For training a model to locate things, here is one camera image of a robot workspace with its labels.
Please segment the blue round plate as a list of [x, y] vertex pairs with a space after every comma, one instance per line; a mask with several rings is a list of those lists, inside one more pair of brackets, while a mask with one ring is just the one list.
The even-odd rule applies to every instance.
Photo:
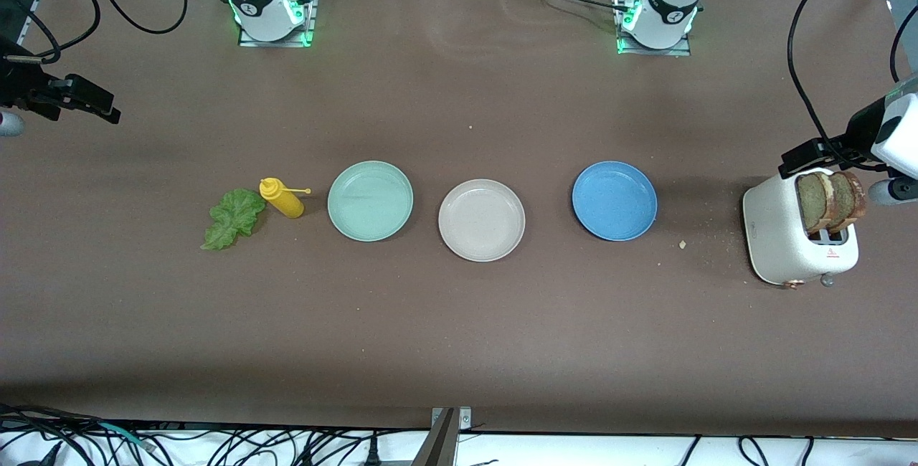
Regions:
[[620, 161], [587, 166], [574, 181], [571, 198], [578, 222], [603, 240], [636, 239], [656, 220], [658, 201], [651, 181]]

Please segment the white two-slot toaster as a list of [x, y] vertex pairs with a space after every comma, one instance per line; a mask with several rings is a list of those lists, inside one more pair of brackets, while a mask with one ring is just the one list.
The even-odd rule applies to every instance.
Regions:
[[832, 238], [826, 228], [805, 231], [797, 180], [774, 175], [743, 196], [743, 221], [754, 273], [769, 284], [797, 287], [852, 270], [860, 255], [855, 227]]

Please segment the yellow squeeze bottle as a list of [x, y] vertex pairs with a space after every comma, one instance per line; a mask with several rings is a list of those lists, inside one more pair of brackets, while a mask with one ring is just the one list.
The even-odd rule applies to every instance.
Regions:
[[301, 217], [305, 212], [305, 205], [296, 194], [312, 194], [311, 189], [290, 189], [284, 182], [277, 178], [261, 179], [259, 194], [279, 212], [289, 219]]

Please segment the brown-crusted bread slice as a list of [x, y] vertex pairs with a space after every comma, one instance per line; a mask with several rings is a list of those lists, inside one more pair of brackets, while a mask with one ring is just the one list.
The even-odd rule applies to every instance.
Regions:
[[841, 170], [830, 175], [835, 189], [836, 217], [828, 225], [831, 234], [837, 234], [866, 213], [866, 194], [857, 175], [848, 170]]
[[816, 171], [797, 176], [796, 194], [799, 199], [801, 223], [807, 235], [828, 227], [836, 217], [836, 195], [830, 175]]

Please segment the green lettuce leaf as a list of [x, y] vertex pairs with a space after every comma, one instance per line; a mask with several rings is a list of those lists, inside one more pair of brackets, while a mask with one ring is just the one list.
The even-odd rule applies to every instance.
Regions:
[[200, 248], [221, 250], [234, 244], [237, 237], [250, 237], [267, 202], [252, 189], [232, 189], [209, 210], [211, 225], [204, 231]]

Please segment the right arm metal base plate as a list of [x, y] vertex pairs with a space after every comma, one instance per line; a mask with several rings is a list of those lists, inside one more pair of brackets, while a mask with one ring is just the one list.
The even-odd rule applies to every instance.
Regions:
[[230, 0], [240, 47], [311, 47], [318, 0]]

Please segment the beige round plate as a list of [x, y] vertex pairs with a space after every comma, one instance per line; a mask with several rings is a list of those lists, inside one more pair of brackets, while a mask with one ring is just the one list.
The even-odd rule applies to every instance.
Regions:
[[438, 230], [453, 254], [471, 262], [493, 262], [521, 244], [526, 214], [521, 199], [492, 179], [471, 179], [446, 194]]

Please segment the aluminium frame post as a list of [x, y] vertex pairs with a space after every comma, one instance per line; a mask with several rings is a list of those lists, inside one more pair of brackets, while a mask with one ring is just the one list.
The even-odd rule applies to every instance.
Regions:
[[460, 407], [440, 408], [410, 466], [455, 466], [457, 439], [462, 423]]

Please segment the mint green round plate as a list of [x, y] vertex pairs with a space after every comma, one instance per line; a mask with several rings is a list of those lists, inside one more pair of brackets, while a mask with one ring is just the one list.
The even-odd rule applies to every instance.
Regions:
[[377, 242], [392, 237], [409, 221], [414, 191], [397, 166], [367, 160], [341, 172], [327, 197], [331, 223], [345, 237]]

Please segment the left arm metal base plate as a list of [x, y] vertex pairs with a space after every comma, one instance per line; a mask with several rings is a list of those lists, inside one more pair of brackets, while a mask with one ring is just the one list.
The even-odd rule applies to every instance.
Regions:
[[688, 32], [697, 14], [695, 6], [675, 9], [663, 3], [663, 11], [643, 0], [612, 0], [621, 8], [615, 15], [617, 52], [620, 54], [687, 57], [691, 54]]

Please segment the silver post bracket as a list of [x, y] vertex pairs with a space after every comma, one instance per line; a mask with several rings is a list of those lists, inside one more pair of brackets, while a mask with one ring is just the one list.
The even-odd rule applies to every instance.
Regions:
[[[469, 430], [473, 426], [472, 408], [469, 406], [456, 407], [457, 420], [459, 421], [459, 430]], [[432, 410], [432, 427], [436, 423], [440, 414], [445, 411], [445, 407], [434, 407]]]

